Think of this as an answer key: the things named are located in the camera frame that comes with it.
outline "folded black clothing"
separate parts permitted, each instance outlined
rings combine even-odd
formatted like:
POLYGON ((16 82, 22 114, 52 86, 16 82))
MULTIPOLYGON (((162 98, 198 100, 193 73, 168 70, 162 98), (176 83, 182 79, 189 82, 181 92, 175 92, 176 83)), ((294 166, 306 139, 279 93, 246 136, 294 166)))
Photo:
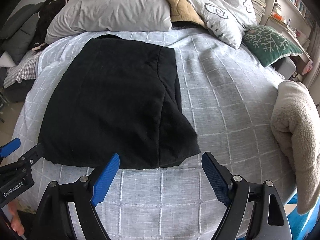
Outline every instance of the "folded black clothing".
POLYGON ((80 167, 113 153, 121 169, 177 166, 198 154, 174 49, 113 35, 88 41, 50 98, 38 142, 45 159, 80 167))

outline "screw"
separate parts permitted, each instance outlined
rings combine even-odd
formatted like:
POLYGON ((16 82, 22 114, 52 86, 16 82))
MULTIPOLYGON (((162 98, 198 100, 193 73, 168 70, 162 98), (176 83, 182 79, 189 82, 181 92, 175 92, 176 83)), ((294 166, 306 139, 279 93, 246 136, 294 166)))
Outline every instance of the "screw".
POLYGON ((234 179, 235 181, 237 181, 237 182, 240 182, 240 181, 242 180, 241 176, 239 176, 239 175, 233 176, 233 179, 234 179))
POLYGON ((269 186, 269 187, 272 187, 273 183, 272 183, 271 180, 266 180, 266 185, 269 186))
POLYGON ((80 178, 80 181, 81 181, 81 182, 86 182, 86 181, 88 181, 88 179, 89 179, 88 176, 82 176, 82 177, 80 178))
POLYGON ((55 187, 57 185, 57 182, 56 181, 51 181, 49 183, 49 187, 55 187))

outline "white pillow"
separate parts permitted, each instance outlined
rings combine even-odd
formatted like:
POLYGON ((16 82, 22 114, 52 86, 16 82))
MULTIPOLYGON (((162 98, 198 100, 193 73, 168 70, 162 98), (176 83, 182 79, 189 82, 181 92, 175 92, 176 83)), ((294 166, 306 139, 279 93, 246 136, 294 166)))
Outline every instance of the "white pillow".
POLYGON ((209 32, 234 49, 240 47, 244 29, 236 18, 222 5, 209 0, 188 0, 207 25, 209 32))
POLYGON ((218 7, 226 8, 245 31, 257 25, 251 0, 210 0, 218 7))
POLYGON ((50 23, 45 42, 85 31, 167 32, 171 26, 166 0, 70 0, 50 23))
POLYGON ((15 67, 16 64, 13 62, 8 52, 4 52, 0 57, 0 67, 15 67))

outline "human hand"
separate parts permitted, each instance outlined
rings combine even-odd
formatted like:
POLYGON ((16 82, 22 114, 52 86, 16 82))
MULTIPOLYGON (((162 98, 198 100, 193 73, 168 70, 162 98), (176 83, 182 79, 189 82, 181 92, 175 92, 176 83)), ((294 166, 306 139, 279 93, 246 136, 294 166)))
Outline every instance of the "human hand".
POLYGON ((8 203, 8 208, 10 214, 13 216, 11 219, 11 228, 19 235, 22 236, 24 234, 24 227, 21 224, 20 217, 18 215, 18 201, 12 200, 8 203))

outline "blue gripper pad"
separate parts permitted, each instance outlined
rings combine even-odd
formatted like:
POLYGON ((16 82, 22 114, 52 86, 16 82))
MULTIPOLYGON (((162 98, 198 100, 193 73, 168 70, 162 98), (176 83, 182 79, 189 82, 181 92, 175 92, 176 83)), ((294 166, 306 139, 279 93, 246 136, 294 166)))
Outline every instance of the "blue gripper pad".
POLYGON ((100 174, 96 183, 93 186, 93 194, 91 198, 91 204, 96 207, 100 202, 104 200, 107 195, 107 192, 110 188, 110 185, 119 169, 120 166, 120 157, 118 154, 114 154, 107 166, 100 174))
POLYGON ((228 207, 231 203, 231 200, 228 198, 228 184, 221 177, 219 171, 207 154, 202 155, 201 163, 202 169, 204 170, 217 199, 228 207))
POLYGON ((6 145, 0 147, 0 157, 8 157, 11 153, 18 149, 20 145, 21 142, 19 138, 13 139, 11 142, 8 142, 6 145))

